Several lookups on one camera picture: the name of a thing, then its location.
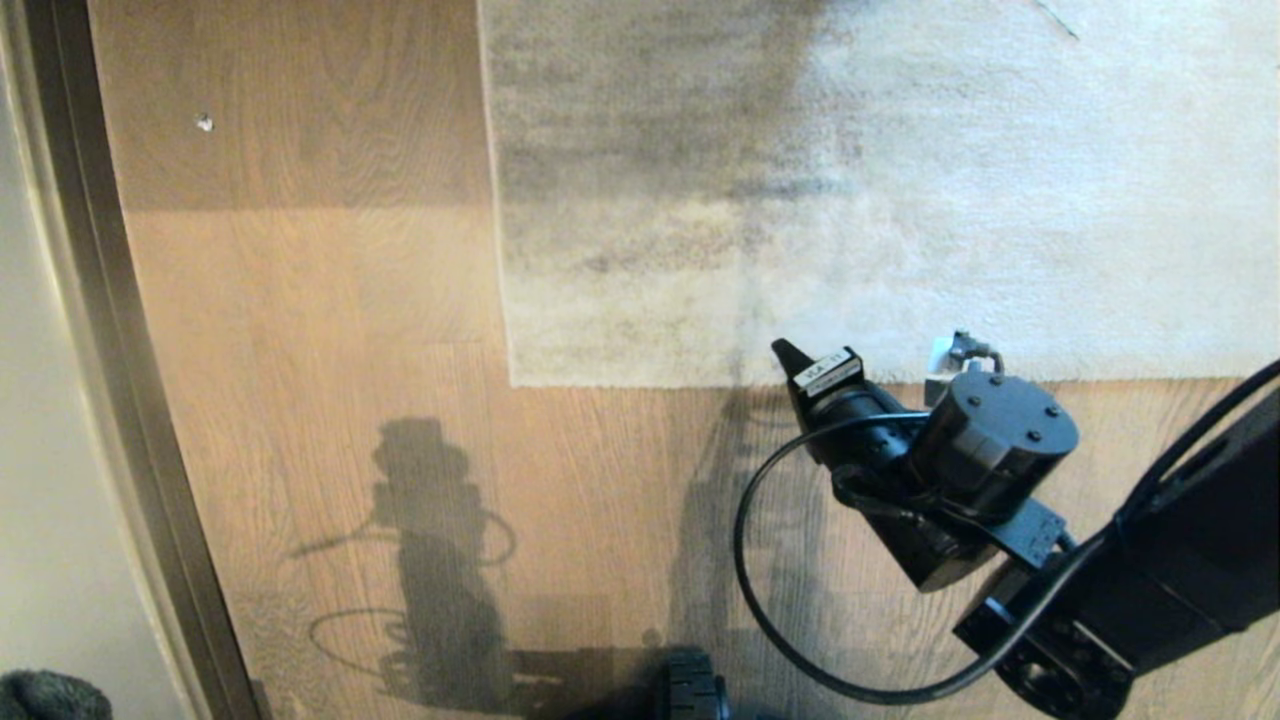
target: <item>wood grain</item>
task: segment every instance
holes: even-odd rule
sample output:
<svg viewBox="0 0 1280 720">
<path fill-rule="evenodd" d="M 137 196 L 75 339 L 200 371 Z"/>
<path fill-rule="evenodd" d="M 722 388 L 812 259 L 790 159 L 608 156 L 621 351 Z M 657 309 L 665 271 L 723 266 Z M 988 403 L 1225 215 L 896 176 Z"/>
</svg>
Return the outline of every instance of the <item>wood grain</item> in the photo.
<svg viewBox="0 0 1280 720">
<path fill-rule="evenodd" d="M 859 706 L 763 639 L 728 539 L 794 433 L 781 392 L 508 386 L 470 0 L 92 10 L 147 322 L 275 717 L 561 717 L 684 643 L 740 716 L 1037 716 L 996 679 Z M 1228 387 L 1052 388 L 1085 439 L 1041 497 L 1096 529 Z M 950 626 L 979 578 L 916 594 L 799 460 L 760 503 L 753 569 L 805 650 L 895 685 L 966 660 Z M 1280 716 L 1277 638 L 1143 679 L 1125 717 Z"/>
</svg>

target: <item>white rug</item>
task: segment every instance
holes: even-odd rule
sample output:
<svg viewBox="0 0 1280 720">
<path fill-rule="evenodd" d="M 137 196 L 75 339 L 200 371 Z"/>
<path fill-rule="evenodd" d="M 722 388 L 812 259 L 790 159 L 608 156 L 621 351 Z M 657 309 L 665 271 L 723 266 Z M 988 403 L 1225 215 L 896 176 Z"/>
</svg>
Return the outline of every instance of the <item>white rug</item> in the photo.
<svg viewBox="0 0 1280 720">
<path fill-rule="evenodd" d="M 481 0 L 512 380 L 1280 354 L 1276 4 L 1051 5 Z"/>
</svg>

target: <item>cable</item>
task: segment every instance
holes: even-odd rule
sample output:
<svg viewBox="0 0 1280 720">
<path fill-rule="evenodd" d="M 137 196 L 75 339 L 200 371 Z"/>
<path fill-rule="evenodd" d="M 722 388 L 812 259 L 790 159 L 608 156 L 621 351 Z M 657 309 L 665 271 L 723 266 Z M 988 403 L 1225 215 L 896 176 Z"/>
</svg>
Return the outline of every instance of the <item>cable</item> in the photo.
<svg viewBox="0 0 1280 720">
<path fill-rule="evenodd" d="M 797 438 L 791 439 L 755 471 L 751 480 L 746 484 L 742 491 L 742 500 L 739 502 L 737 519 L 733 523 L 733 568 L 737 573 L 739 587 L 742 591 L 742 600 L 746 601 L 748 609 L 755 618 L 756 624 L 760 625 L 760 630 L 764 635 L 769 638 L 769 642 L 778 648 L 782 655 L 791 661 L 796 667 L 799 667 L 805 675 L 809 675 L 813 680 L 819 684 L 845 696 L 861 702 L 870 702 L 876 705 L 916 705 L 923 702 L 931 702 L 934 700 L 941 700 L 952 693 L 956 693 L 979 678 L 995 669 L 1001 660 L 1014 648 L 1018 641 L 1027 633 L 1028 629 L 1039 619 L 1044 609 L 1048 607 L 1057 593 L 1061 592 L 1066 582 L 1071 579 L 1075 573 L 1084 566 L 1084 564 L 1093 556 L 1094 552 L 1102 547 L 1106 541 L 1106 528 L 1098 532 L 1096 536 L 1088 539 L 1084 544 L 1079 546 L 1071 552 L 1065 555 L 1064 561 L 1055 571 L 1053 580 L 1044 588 L 1041 597 L 1032 603 L 1018 623 L 1010 628 L 1009 633 L 996 643 L 986 655 L 979 656 L 977 660 L 970 662 L 959 673 L 955 673 L 945 680 L 924 685 L 922 688 L 905 689 L 905 691 L 884 691 L 878 688 L 868 688 L 864 685 L 856 685 L 841 678 L 837 678 L 808 657 L 805 657 L 800 651 L 791 646 L 782 633 L 773 625 L 769 616 L 764 612 L 764 607 L 760 601 L 755 597 L 755 591 L 751 588 L 751 579 L 748 577 L 746 571 L 746 552 L 745 552 L 745 537 L 746 537 L 746 519 L 750 515 L 751 500 L 755 497 L 755 492 L 760 487 L 760 480 L 777 465 L 783 457 L 794 452 L 797 447 L 814 441 L 819 437 L 835 433 L 842 429 L 854 429 L 861 427 L 872 425 L 886 425 L 895 423 L 908 423 L 928 419 L 928 413 L 896 413 L 890 415 L 872 415 L 868 418 L 850 418 L 840 423 L 833 423 L 817 430 L 805 433 Z"/>
<path fill-rule="evenodd" d="M 1004 365 L 1002 359 L 1000 360 L 1000 365 Z M 768 475 L 773 466 L 777 465 L 783 457 L 794 452 L 797 447 L 837 430 L 924 420 L 928 418 L 927 413 L 873 415 L 869 418 L 851 418 L 844 421 L 833 423 L 791 439 L 774 451 L 773 455 L 771 455 L 769 459 L 760 465 L 742 492 L 742 500 L 739 502 L 737 518 L 733 523 L 733 568 L 737 573 L 739 587 L 742 591 L 742 600 L 746 601 L 748 609 L 751 611 L 755 621 L 760 625 L 760 630 L 764 632 L 764 635 L 769 638 L 769 642 L 772 642 L 774 647 L 777 647 L 778 651 L 782 652 L 788 661 L 791 661 L 791 664 L 799 667 L 805 675 L 809 675 L 813 680 L 845 697 L 876 705 L 915 705 L 941 700 L 954 694 L 969 687 L 984 674 L 995 669 L 996 665 L 998 665 L 1005 656 L 1009 655 L 1014 646 L 1018 644 L 1023 635 L 1027 634 L 1027 630 L 1036 624 L 1062 588 L 1066 587 L 1066 583 L 1076 573 L 1079 573 L 1089 559 L 1093 557 L 1093 555 L 1106 543 L 1107 536 L 1116 534 L 1123 538 L 1124 521 L 1135 507 L 1139 507 L 1140 503 L 1151 496 L 1151 493 L 1160 488 L 1161 479 L 1164 479 L 1174 464 L 1178 462 L 1178 460 L 1181 459 L 1181 456 L 1185 455 L 1192 446 L 1199 442 L 1199 439 L 1202 439 L 1208 430 L 1213 428 L 1213 425 L 1220 423 L 1222 418 L 1239 407 L 1251 395 L 1257 392 L 1258 388 L 1266 386 L 1276 377 L 1280 377 L 1280 360 L 1276 360 L 1257 372 L 1228 393 L 1226 397 L 1215 404 L 1208 413 L 1201 416 L 1201 419 L 1188 428 L 1187 432 L 1178 438 L 1178 441 L 1161 454 L 1161 456 L 1142 475 L 1134 486 L 1133 492 L 1130 492 L 1124 505 L 1115 514 L 1112 521 L 1094 533 L 1083 544 L 1076 546 L 1075 539 L 1064 530 L 1057 538 L 1057 544 L 1064 550 L 1062 561 L 1053 570 L 1052 582 L 1048 583 L 1036 602 L 1032 603 L 1032 606 L 1016 623 L 1014 623 L 1005 637 L 996 643 L 995 647 L 943 680 L 920 688 L 886 691 L 856 685 L 827 673 L 792 647 L 769 620 L 751 587 L 751 579 L 746 571 L 745 553 L 746 519 L 750 515 L 751 500 L 755 497 L 755 492 L 759 489 L 760 482 L 764 477 Z"/>
<path fill-rule="evenodd" d="M 1169 448 L 1151 464 L 1151 468 L 1142 474 L 1142 478 L 1138 479 L 1138 484 L 1134 486 L 1133 492 L 1129 493 L 1124 505 L 1121 505 L 1120 510 L 1116 511 L 1115 523 L 1121 525 L 1129 520 L 1134 512 L 1137 512 L 1138 509 L 1151 500 L 1151 496 L 1160 489 L 1160 482 L 1169 474 L 1169 470 L 1172 469 L 1174 464 L 1181 460 L 1183 455 L 1187 455 L 1187 451 L 1190 450 L 1192 446 L 1208 434 L 1208 432 L 1213 429 L 1213 425 L 1222 421 L 1222 418 L 1230 415 L 1233 410 L 1243 405 L 1251 395 L 1277 377 L 1280 377 L 1280 360 L 1276 360 L 1257 373 L 1253 373 L 1253 375 L 1251 375 L 1247 380 L 1235 386 L 1235 388 L 1226 393 L 1222 400 L 1219 400 L 1212 407 L 1210 407 L 1208 413 L 1201 415 L 1201 419 L 1196 420 L 1192 427 L 1187 428 L 1187 432 L 1174 441 L 1174 443 L 1170 445 Z"/>
</svg>

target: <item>wheel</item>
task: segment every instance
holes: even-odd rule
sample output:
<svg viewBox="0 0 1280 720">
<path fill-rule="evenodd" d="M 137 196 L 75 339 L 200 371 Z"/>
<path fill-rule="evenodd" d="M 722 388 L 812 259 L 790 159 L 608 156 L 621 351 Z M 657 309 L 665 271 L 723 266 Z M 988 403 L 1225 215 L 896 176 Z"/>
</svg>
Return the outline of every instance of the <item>wheel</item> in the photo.
<svg viewBox="0 0 1280 720">
<path fill-rule="evenodd" d="M 724 678 L 716 675 L 705 652 L 672 652 L 658 689 L 663 720 L 730 720 Z"/>
</svg>

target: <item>label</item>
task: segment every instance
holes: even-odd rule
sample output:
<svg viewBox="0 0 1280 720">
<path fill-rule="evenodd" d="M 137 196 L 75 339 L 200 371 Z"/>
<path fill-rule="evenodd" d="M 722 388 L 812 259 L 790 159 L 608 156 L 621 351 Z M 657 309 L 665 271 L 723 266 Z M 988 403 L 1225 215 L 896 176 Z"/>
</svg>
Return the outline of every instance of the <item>label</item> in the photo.
<svg viewBox="0 0 1280 720">
<path fill-rule="evenodd" d="M 849 348 L 841 348 L 809 365 L 792 379 L 805 395 L 813 397 L 861 369 L 863 361 L 854 357 Z"/>
<path fill-rule="evenodd" d="M 801 372 L 792 379 L 801 388 L 809 387 L 809 383 L 826 375 L 832 368 L 840 365 L 841 363 L 849 360 L 852 356 L 854 354 L 850 352 L 849 350 L 845 348 L 837 350 L 836 352 L 832 352 L 831 355 L 823 357 L 822 360 L 818 360 L 813 365 L 809 365 L 808 368 L 804 369 L 804 372 Z"/>
<path fill-rule="evenodd" d="M 827 373 L 826 375 L 818 378 L 817 380 L 809 383 L 809 387 L 804 388 L 805 395 L 809 397 L 817 397 L 818 393 L 824 392 L 840 383 L 845 378 L 859 373 L 863 369 L 861 360 L 854 360 L 852 363 L 845 363 L 844 365 L 836 368 L 835 370 Z"/>
</svg>

